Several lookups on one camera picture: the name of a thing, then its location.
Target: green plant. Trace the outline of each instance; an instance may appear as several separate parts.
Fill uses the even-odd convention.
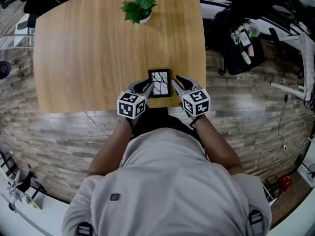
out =
[[[139,24],[142,18],[150,15],[150,10],[156,6],[156,1],[157,0],[124,1],[123,7],[120,9],[126,13],[125,20],[130,20],[133,24]]]

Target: gray t-shirt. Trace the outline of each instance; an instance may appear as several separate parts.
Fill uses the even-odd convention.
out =
[[[250,235],[250,207],[261,211],[266,234],[271,211],[260,179],[231,176],[195,138],[162,128],[132,140],[122,168],[83,181],[63,235],[76,235],[81,222],[99,236]]]

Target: red object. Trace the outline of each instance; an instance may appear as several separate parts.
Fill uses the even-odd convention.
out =
[[[279,187],[282,191],[286,191],[292,185],[292,179],[288,175],[279,177]]]

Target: wooden table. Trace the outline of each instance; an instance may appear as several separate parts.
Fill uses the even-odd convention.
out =
[[[119,93],[171,69],[206,86],[204,33],[199,0],[157,0],[151,19],[133,25],[119,9],[124,0],[70,0],[37,19],[34,76],[45,113],[114,110]],[[172,97],[151,107],[178,106]]]

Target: potted plant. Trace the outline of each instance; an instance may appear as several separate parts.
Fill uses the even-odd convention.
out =
[[[156,6],[157,0],[135,0],[124,1],[120,9],[126,13],[125,20],[130,20],[133,24],[144,24],[148,22],[152,15],[152,8]]]

